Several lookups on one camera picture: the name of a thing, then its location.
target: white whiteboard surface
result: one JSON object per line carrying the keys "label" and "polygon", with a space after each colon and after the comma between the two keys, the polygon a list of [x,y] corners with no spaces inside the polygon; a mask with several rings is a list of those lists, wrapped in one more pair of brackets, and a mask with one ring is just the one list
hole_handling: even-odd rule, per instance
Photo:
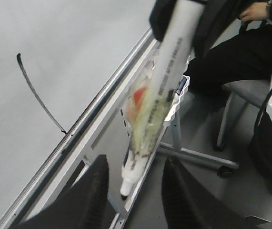
{"label": "white whiteboard surface", "polygon": [[149,28],[155,0],[0,1],[0,218]]}

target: chair caster wheel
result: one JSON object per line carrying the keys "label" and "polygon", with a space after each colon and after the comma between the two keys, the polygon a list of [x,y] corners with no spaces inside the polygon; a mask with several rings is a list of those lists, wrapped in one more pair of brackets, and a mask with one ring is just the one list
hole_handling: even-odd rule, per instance
{"label": "chair caster wheel", "polygon": [[217,175],[220,178],[229,178],[233,176],[233,170],[227,166],[222,166],[218,169]]}
{"label": "chair caster wheel", "polygon": [[224,150],[225,147],[226,147],[226,143],[223,142],[223,143],[221,144],[221,146],[215,145],[215,146],[214,146],[214,150],[222,152],[222,151]]}

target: wristwatch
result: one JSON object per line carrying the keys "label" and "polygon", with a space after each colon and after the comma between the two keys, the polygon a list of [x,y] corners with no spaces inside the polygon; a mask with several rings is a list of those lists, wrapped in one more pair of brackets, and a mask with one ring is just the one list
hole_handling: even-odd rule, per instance
{"label": "wristwatch", "polygon": [[272,4],[272,0],[269,0],[266,5],[266,11],[267,11],[267,18],[269,18],[269,13],[270,13],[270,7]]}

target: black pants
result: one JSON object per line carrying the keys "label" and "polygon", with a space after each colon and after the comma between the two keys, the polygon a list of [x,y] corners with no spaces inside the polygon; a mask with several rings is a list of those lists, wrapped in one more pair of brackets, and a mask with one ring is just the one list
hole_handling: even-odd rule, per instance
{"label": "black pants", "polygon": [[219,44],[203,59],[193,59],[184,74],[191,77],[191,89],[210,95],[224,83],[270,79],[271,73],[272,26],[266,25]]}

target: gray chair seat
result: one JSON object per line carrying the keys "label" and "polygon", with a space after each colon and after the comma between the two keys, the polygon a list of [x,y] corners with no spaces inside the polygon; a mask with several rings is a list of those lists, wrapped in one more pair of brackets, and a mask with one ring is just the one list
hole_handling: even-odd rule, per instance
{"label": "gray chair seat", "polygon": [[260,108],[269,91],[267,80],[239,80],[229,83],[229,88],[242,99]]}

